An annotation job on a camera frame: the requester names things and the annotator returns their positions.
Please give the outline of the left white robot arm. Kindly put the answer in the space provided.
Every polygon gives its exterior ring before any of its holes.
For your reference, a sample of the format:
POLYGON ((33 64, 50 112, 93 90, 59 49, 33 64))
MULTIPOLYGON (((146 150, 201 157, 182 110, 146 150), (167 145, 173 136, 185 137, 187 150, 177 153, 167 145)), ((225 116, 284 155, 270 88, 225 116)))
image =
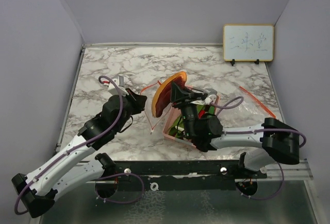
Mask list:
POLYGON ((117 177, 117 166, 99 153, 83 167, 77 164, 124 131, 124 125, 145 109, 147 97, 131 89, 116 88, 100 113, 86 121, 74 138, 46 163, 28 174, 16 174, 11 182, 18 195, 14 212, 32 218, 46 213, 64 194, 90 180, 117 177))

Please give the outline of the clear orange-zip bag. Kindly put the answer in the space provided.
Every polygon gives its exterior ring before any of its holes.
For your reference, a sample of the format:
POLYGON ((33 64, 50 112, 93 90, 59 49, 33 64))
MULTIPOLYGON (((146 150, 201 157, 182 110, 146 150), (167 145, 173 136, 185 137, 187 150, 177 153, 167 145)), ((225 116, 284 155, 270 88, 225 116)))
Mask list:
POLYGON ((276 118, 276 115, 265 104, 244 87, 239 86, 234 91, 234 96, 242 96, 244 98, 243 102, 233 109, 233 112, 239 117, 258 121, 263 121, 268 117, 276 118))
POLYGON ((160 117, 154 117, 152 114, 153 98, 161 84, 162 82, 160 79, 154 79, 145 87, 143 87, 140 91, 140 95, 144 95, 147 97, 147 101, 145 103, 144 108, 144 115, 147 120, 147 124, 150 127, 150 135, 157 132, 162 133, 163 127, 170 113, 170 105, 168 105, 163 110, 162 115, 160 117))

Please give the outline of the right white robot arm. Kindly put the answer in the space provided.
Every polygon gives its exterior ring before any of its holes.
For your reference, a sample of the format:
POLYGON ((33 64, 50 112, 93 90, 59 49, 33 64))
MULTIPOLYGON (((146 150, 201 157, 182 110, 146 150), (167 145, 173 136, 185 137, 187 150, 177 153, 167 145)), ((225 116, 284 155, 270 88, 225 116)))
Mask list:
POLYGON ((225 128, 214 114, 199 116, 198 105, 215 107, 216 96, 194 92, 171 83, 170 103, 181 112, 184 137, 199 151, 208 152, 229 147, 253 147, 240 156, 237 173, 249 178, 262 167, 272 163, 297 165, 300 162, 300 139, 306 137, 285 123, 268 117, 262 124, 242 128, 225 128))

